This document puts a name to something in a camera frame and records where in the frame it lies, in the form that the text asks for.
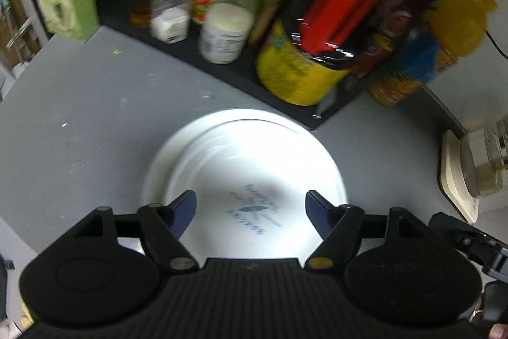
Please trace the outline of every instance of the white plate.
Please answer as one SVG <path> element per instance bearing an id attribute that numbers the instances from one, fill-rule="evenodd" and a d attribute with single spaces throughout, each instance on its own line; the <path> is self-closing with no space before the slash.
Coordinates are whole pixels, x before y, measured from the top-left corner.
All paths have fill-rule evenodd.
<path id="1" fill-rule="evenodd" d="M 201 265 L 208 257 L 304 263 L 321 243 L 305 214 L 307 191 L 347 203 L 321 143 L 293 121 L 258 110 L 205 116 L 164 144 L 142 203 L 169 204 L 186 189 L 196 192 L 197 211 L 180 241 Z"/>

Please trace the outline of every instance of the salt shaker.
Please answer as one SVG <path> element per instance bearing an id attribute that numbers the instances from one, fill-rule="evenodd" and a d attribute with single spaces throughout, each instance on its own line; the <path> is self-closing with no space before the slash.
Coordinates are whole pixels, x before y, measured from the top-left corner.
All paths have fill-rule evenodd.
<path id="1" fill-rule="evenodd" d="M 187 38 L 191 0 L 152 0 L 151 33 L 167 44 Z"/>

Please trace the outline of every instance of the screw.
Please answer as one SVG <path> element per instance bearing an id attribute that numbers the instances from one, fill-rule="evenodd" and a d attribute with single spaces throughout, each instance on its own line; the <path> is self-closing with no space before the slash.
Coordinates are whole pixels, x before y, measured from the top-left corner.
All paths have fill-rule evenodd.
<path id="1" fill-rule="evenodd" d="M 194 267 L 194 260 L 189 257 L 175 257 L 169 265 L 173 270 L 189 270 Z"/>

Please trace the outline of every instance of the fingernail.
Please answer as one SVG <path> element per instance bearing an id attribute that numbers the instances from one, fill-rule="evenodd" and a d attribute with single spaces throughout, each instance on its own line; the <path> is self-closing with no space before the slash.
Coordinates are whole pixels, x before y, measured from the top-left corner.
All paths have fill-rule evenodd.
<path id="1" fill-rule="evenodd" d="M 489 339 L 501 339 L 505 332 L 505 328 L 501 325 L 494 325 L 490 330 Z"/>

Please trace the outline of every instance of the ribbed black surface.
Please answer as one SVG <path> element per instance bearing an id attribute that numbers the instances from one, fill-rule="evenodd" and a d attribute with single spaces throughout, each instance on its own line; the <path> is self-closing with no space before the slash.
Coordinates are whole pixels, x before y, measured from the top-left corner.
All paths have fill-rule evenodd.
<path id="1" fill-rule="evenodd" d="M 173 277 L 138 314 L 117 324 L 65 330 L 36 324 L 23 339 L 480 338 L 466 322 L 409 329 L 357 309 L 330 276 L 296 260 L 210 259 L 199 272 Z"/>

